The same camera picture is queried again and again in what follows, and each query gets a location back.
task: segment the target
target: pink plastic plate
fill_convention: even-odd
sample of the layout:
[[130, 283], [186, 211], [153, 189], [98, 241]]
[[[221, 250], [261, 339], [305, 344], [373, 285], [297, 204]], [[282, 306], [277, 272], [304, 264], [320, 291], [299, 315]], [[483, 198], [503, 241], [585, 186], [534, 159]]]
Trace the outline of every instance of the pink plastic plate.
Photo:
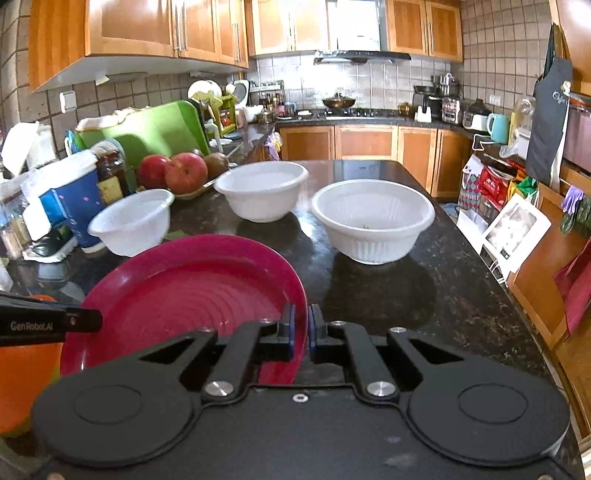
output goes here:
[[98, 309], [98, 333], [69, 333], [61, 374], [127, 355], [201, 326], [230, 335], [243, 322], [279, 319], [295, 304], [295, 355], [264, 365], [259, 380], [290, 384], [306, 342], [306, 293], [292, 266], [259, 242], [239, 236], [197, 235], [167, 242], [110, 272], [83, 307]]

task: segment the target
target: black apron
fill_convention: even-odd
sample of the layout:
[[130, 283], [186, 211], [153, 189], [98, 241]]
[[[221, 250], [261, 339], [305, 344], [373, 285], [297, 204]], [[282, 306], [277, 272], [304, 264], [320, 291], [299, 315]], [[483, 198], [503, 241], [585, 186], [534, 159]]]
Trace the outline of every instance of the black apron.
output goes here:
[[554, 29], [550, 32], [543, 78], [534, 88], [535, 111], [525, 169], [530, 177], [549, 185], [550, 170], [563, 136], [569, 98], [561, 87], [571, 82], [573, 64], [554, 57]]

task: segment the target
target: green cutting board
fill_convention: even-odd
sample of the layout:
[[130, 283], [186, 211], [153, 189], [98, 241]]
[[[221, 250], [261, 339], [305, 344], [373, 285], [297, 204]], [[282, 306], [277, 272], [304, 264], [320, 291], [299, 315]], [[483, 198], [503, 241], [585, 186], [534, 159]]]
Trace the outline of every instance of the green cutting board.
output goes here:
[[198, 148], [209, 155], [197, 110], [186, 100], [141, 110], [115, 127], [76, 132], [76, 136], [76, 144], [83, 148], [106, 138], [116, 139], [132, 167], [138, 167], [146, 155], [155, 153], [171, 157]]

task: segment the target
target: rice cooker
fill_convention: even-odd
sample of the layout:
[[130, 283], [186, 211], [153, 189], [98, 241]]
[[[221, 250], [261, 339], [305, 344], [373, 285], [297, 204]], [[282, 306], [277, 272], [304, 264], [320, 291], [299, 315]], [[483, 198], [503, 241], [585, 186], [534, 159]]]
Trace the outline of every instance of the rice cooker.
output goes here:
[[475, 130], [477, 132], [488, 133], [486, 129], [486, 121], [492, 112], [485, 106], [481, 99], [472, 102], [466, 112], [464, 112], [464, 120], [462, 125], [468, 130]]

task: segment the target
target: orange object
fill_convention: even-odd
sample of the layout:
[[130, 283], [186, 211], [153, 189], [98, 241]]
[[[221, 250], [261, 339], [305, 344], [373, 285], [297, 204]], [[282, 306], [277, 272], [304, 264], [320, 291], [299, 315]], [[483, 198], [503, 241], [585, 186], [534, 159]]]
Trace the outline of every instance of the orange object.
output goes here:
[[[55, 301], [47, 295], [31, 295]], [[60, 376], [61, 343], [0, 348], [0, 436], [15, 437], [29, 429], [33, 402]]]

